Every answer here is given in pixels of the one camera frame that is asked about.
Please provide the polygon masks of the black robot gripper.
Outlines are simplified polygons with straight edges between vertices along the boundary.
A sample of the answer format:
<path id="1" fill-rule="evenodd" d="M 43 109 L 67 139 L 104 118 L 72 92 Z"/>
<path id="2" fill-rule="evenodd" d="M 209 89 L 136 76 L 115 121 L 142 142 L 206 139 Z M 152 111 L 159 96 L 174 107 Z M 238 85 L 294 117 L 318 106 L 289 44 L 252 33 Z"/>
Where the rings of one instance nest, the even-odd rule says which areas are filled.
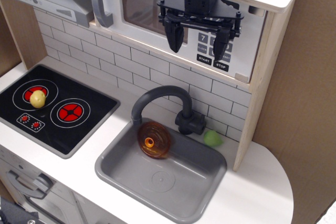
<path id="1" fill-rule="evenodd" d="M 239 37 L 240 11 L 221 0 L 158 0 L 159 22 L 162 23 L 172 51 L 178 52 L 184 38 L 184 28 L 215 33 L 214 61 L 222 60 L 231 38 Z"/>

